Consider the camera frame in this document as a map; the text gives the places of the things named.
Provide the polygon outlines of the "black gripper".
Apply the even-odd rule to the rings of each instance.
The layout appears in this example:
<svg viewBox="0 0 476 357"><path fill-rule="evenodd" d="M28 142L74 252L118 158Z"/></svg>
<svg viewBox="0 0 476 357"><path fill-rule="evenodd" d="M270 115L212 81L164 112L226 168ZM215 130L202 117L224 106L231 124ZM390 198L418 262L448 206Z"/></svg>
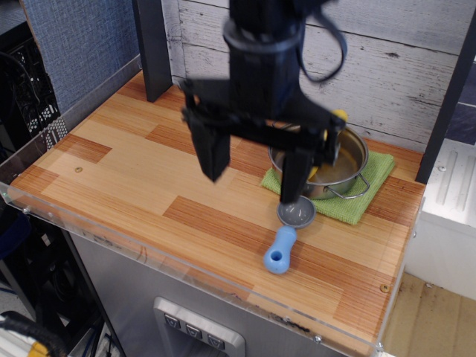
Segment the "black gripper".
<svg viewBox="0 0 476 357"><path fill-rule="evenodd" d="M231 137L285 152L280 202L298 200L312 163L332 164L345 123L300 89L302 42L230 46L225 79L181 83L184 120L202 172L213 182L230 163Z"/></svg>

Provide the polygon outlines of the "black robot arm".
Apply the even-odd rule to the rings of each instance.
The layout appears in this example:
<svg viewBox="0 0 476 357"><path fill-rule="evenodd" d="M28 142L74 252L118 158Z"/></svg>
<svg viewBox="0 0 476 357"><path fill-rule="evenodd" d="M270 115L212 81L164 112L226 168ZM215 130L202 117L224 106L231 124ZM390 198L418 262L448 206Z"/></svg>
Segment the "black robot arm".
<svg viewBox="0 0 476 357"><path fill-rule="evenodd" d="M232 1L223 37L229 78L189 79L184 121L202 172L216 181L237 136L285 152L280 200L295 202L313 167L333 164L345 122L300 89L306 20L314 17L347 51L321 1Z"/></svg>

